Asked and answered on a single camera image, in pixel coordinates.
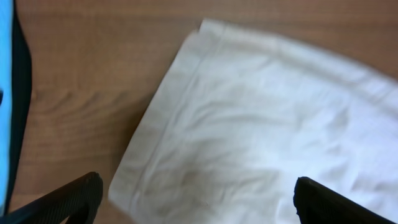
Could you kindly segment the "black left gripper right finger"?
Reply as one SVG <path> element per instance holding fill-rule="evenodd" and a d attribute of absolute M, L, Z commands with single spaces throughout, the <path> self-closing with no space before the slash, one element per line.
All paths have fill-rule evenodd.
<path fill-rule="evenodd" d="M 395 224 L 308 177 L 297 179 L 293 201 L 301 224 Z"/>

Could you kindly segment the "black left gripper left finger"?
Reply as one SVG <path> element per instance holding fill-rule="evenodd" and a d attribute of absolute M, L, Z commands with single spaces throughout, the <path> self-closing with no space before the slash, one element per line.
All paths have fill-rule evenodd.
<path fill-rule="evenodd" d="M 89 172 L 1 217 L 1 224 L 93 224 L 103 198 L 103 180 Z"/>

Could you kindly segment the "beige khaki shorts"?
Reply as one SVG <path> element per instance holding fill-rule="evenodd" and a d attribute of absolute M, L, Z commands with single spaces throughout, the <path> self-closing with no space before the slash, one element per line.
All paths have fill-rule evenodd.
<path fill-rule="evenodd" d="M 108 198 L 136 223 L 298 223 L 307 176 L 397 220 L 397 82 L 206 19 L 139 123 Z"/>

